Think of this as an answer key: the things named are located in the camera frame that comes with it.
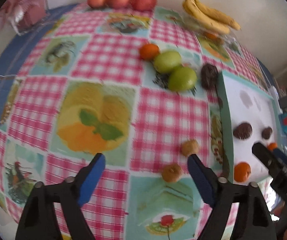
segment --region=screw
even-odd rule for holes
[[[67,178],[65,179],[65,181],[66,181],[67,183],[72,183],[72,182],[74,182],[74,180],[75,180],[75,177],[73,177],[73,176],[69,176],[69,177],[67,177]]]
[[[43,183],[41,181],[39,181],[35,184],[35,187],[40,188],[40,187],[42,187],[42,185],[43,185]]]
[[[250,182],[250,186],[251,187],[258,187],[258,184],[254,181]]]
[[[218,178],[218,181],[219,181],[220,183],[223,183],[223,184],[225,184],[225,183],[228,182],[228,180],[227,180],[226,178],[224,178],[224,177],[219,177],[219,178]]]

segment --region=green plum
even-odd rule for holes
[[[161,74],[170,73],[181,64],[181,56],[175,50],[167,50],[155,57],[153,66]]]
[[[174,92],[190,90],[195,86],[196,82],[196,72],[189,67],[182,67],[171,73],[168,80],[168,89]]]

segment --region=bunch of bananas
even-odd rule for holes
[[[218,34],[229,34],[230,28],[240,30],[240,25],[230,16],[201,3],[199,0],[184,0],[184,10],[206,29]]]

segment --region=red button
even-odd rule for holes
[[[287,117],[283,119],[284,125],[287,125]]]

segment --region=table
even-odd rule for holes
[[[162,7],[141,13],[79,4],[52,10],[50,20],[16,37],[0,57],[0,206],[18,222],[36,181],[60,183],[103,152],[106,170],[82,207],[96,239],[196,238],[211,209],[189,176],[180,143],[195,138],[204,165],[221,173],[218,97],[200,79],[180,95],[163,89],[165,76],[138,49],[147,42],[175,49],[197,73],[211,63],[265,90],[257,59],[240,44],[196,37],[177,12]],[[184,171],[174,184],[160,176],[170,163]],[[267,198],[269,180],[259,185]],[[69,239],[61,207],[55,208]]]

